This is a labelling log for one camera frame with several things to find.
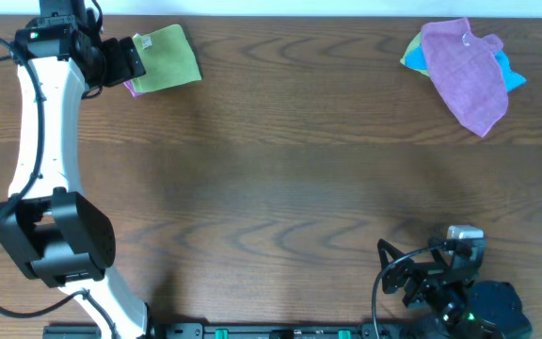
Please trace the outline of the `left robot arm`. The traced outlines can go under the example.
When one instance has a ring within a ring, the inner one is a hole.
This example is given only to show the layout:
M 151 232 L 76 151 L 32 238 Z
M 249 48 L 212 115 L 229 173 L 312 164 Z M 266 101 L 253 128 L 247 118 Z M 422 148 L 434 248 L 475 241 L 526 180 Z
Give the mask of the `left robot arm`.
M 130 39 L 102 40 L 92 11 L 43 12 L 12 45 L 22 91 L 18 161 L 0 202 L 0 244 L 26 278 L 76 300 L 107 338 L 147 338 L 147 304 L 115 267 L 109 218 L 83 192 L 77 160 L 81 102 L 144 73 Z

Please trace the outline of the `light green cloth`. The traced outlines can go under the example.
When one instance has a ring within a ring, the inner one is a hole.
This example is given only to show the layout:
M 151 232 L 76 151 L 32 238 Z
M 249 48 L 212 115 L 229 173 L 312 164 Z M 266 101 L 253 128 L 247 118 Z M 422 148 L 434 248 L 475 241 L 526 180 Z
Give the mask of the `light green cloth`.
M 146 74 L 132 79 L 138 91 L 150 93 L 202 79 L 195 53 L 179 24 L 141 36 Z

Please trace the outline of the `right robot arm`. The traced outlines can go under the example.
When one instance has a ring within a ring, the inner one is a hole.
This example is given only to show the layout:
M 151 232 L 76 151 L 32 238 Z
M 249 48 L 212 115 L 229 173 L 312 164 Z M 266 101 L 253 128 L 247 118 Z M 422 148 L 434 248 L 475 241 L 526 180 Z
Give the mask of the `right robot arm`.
M 411 325 L 403 336 L 431 338 L 528 338 L 533 332 L 521 299 L 510 282 L 477 282 L 486 240 L 431 238 L 422 249 L 404 253 L 384 239 L 377 242 L 381 271 L 372 292 L 374 338 L 383 338 L 377 320 L 377 293 L 405 291 L 404 305 L 428 307 L 436 327 Z

